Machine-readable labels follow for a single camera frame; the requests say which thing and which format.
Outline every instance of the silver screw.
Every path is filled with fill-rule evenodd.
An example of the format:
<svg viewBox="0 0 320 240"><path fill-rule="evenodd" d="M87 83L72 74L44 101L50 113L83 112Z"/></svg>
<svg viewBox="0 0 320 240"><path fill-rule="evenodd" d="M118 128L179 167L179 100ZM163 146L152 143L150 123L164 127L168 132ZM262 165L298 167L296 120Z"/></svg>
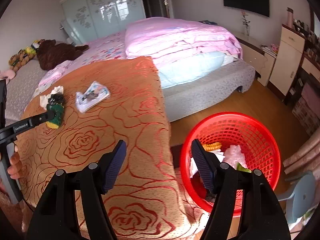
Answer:
<svg viewBox="0 0 320 240"><path fill-rule="evenodd" d="M227 168L229 168L228 163L220 163L220 168L226 170Z"/></svg>
<svg viewBox="0 0 320 240"><path fill-rule="evenodd" d="M64 170L57 170L56 175L61 176L64 173Z"/></svg>
<svg viewBox="0 0 320 240"><path fill-rule="evenodd" d="M261 176L261 174L262 174L262 172L260 170L258 170L258 169L255 169L253 171L253 173L256 174L257 176Z"/></svg>
<svg viewBox="0 0 320 240"><path fill-rule="evenodd" d="M90 170L94 170L96 167L98 167L98 164L97 164L97 163L90 163L90 164L89 164L89 169L90 169Z"/></svg>

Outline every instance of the human hand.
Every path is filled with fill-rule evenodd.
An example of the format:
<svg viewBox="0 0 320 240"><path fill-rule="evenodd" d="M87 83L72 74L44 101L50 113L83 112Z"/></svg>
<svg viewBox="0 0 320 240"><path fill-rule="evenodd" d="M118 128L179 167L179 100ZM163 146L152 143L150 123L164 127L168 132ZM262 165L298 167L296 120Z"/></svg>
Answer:
<svg viewBox="0 0 320 240"><path fill-rule="evenodd" d="M22 162L20 160L20 156L18 153L18 147L14 146L14 154L9 159L11 166L8 168L8 174L10 174L11 179L18 179L22 176ZM5 192L4 185L0 178L0 191Z"/></svg>

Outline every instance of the wooden floor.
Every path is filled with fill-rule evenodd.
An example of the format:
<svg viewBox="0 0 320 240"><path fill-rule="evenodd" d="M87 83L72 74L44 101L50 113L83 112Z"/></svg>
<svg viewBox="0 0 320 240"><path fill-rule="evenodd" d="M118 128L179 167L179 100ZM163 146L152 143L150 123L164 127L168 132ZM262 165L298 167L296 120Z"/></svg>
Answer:
<svg viewBox="0 0 320 240"><path fill-rule="evenodd" d="M171 123L170 145L182 144L190 130L202 119L212 114L234 111L250 115L262 122L273 134L280 149L282 160L291 156L309 138L299 121L268 88L254 81L245 93L233 92L224 101L203 111ZM285 192L288 184L284 181L284 172L275 190L276 194ZM236 236L239 218L233 219L229 237Z"/></svg>

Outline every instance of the blue plastic stool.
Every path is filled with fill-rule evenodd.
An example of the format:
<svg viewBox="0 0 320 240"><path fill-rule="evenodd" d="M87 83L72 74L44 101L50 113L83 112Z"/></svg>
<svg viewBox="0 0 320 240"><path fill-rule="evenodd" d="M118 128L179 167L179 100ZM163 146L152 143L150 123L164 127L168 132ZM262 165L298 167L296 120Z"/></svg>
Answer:
<svg viewBox="0 0 320 240"><path fill-rule="evenodd" d="M299 180L285 193L277 195L278 201L287 201L285 217L288 224L295 223L298 218L302 217L311 208L315 197L316 180L311 171L286 180L296 179Z"/></svg>

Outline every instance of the red trash basket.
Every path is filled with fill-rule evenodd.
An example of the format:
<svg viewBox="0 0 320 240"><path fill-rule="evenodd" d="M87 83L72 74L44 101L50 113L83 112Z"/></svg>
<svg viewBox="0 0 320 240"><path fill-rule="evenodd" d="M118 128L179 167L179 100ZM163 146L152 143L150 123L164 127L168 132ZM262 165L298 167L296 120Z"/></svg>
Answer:
<svg viewBox="0 0 320 240"><path fill-rule="evenodd" d="M280 176L280 152L269 130L256 119L241 113L223 112L207 117L188 134L180 156L181 177L193 201L202 209L211 212L213 203L204 200L206 189L199 177L190 178L191 142L199 139L202 144L222 143L224 152L230 145L240 145L241 152L250 170L260 169L272 189ZM233 217L241 215L242 190L237 191Z"/></svg>

